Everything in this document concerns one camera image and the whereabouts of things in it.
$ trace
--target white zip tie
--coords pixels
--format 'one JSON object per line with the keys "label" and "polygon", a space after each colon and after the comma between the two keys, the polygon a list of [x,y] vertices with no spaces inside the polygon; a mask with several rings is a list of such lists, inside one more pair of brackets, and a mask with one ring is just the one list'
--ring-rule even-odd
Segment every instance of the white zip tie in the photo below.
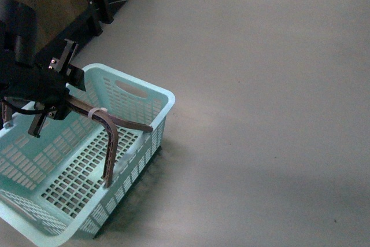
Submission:
{"label": "white zip tie", "polygon": [[98,108],[98,107],[95,107],[95,108],[92,108],[89,112],[88,112],[88,114],[87,114],[87,117],[90,119],[90,120],[92,120],[93,119],[93,114],[95,113],[95,112],[97,112],[97,111],[104,111],[105,113],[107,113],[108,112],[108,109],[106,109],[106,108],[104,108],[104,107],[101,107],[101,108]]}

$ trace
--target metal bracket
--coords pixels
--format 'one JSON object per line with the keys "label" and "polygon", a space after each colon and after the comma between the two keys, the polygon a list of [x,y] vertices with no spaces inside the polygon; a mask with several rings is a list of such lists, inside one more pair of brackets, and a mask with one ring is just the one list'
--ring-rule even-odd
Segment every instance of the metal bracket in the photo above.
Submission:
{"label": "metal bracket", "polygon": [[60,59],[53,58],[49,65],[49,69],[59,72],[66,78],[66,82],[75,86],[76,88],[86,91],[84,82],[84,71],[78,67],[71,65],[74,58],[78,44],[72,40],[65,39],[67,42],[64,47]]}
{"label": "metal bracket", "polygon": [[13,109],[7,106],[4,102],[2,103],[2,122],[4,127],[13,126]]}
{"label": "metal bracket", "polygon": [[[41,105],[41,104],[38,104],[38,105],[35,104],[35,106],[38,109],[45,109],[46,108],[44,105]],[[40,132],[41,132],[41,129],[42,129],[44,123],[45,123],[46,117],[47,117],[46,113],[35,115],[34,120],[32,121],[32,123],[31,123],[31,125],[28,129],[28,134],[30,134],[34,137],[40,138]]]}

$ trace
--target basket bottom grid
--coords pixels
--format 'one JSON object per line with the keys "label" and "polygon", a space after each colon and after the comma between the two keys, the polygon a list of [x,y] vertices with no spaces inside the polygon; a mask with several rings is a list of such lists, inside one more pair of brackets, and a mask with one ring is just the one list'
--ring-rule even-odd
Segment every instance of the basket bottom grid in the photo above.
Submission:
{"label": "basket bottom grid", "polygon": [[[119,127],[117,163],[138,138],[137,131]],[[53,204],[58,211],[75,218],[85,207],[95,192],[103,184],[101,178],[104,168],[108,135],[102,130],[93,138],[81,153],[61,171],[49,184],[41,197]]]}

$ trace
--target screw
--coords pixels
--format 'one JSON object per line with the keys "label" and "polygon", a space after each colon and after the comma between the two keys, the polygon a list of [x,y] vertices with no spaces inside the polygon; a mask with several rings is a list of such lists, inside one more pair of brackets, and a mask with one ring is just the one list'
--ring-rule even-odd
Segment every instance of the screw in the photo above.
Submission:
{"label": "screw", "polygon": [[5,123],[4,125],[3,125],[3,128],[10,128],[10,127],[12,127],[14,124],[11,122],[11,121],[9,121],[9,122],[7,122],[7,123]]}

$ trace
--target basket mesh side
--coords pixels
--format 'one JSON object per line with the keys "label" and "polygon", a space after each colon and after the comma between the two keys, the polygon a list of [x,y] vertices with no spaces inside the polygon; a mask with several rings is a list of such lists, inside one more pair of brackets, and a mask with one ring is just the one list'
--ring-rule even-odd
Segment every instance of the basket mesh side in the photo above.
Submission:
{"label": "basket mesh side", "polygon": [[54,216],[51,216],[40,206],[36,205],[34,202],[19,197],[13,193],[0,189],[0,194],[9,199],[12,203],[16,204],[22,210],[26,211],[32,216],[34,221],[39,221],[42,223],[43,228],[50,234],[58,235],[61,234],[65,229],[66,225],[60,222]]}
{"label": "basket mesh side", "polygon": [[150,124],[162,109],[159,99],[141,99],[120,90],[112,80],[103,78],[104,86],[109,97],[112,114],[123,119]]}
{"label": "basket mesh side", "polygon": [[[78,91],[77,97],[96,104],[98,99],[91,82],[87,82],[86,87],[89,93]],[[52,128],[48,126],[50,122],[50,119],[45,121],[43,130]],[[93,127],[89,119],[80,116],[41,152],[35,153],[34,158],[32,153],[28,153],[30,137],[20,135],[13,143],[0,149],[0,174],[29,190],[35,189]]]}
{"label": "basket mesh side", "polygon": [[158,128],[152,132],[151,136],[147,140],[152,139],[152,145],[147,149],[139,148],[137,153],[130,159],[129,164],[135,163],[135,166],[128,173],[123,184],[119,186],[116,191],[111,193],[112,196],[106,201],[102,201],[91,213],[91,215],[81,225],[81,230],[95,235],[108,216],[112,213],[117,204],[122,200],[126,192],[130,189],[134,181],[137,179],[139,174],[143,171],[145,165],[149,162],[153,154],[156,152],[160,145],[164,130],[165,119],[159,124]]}

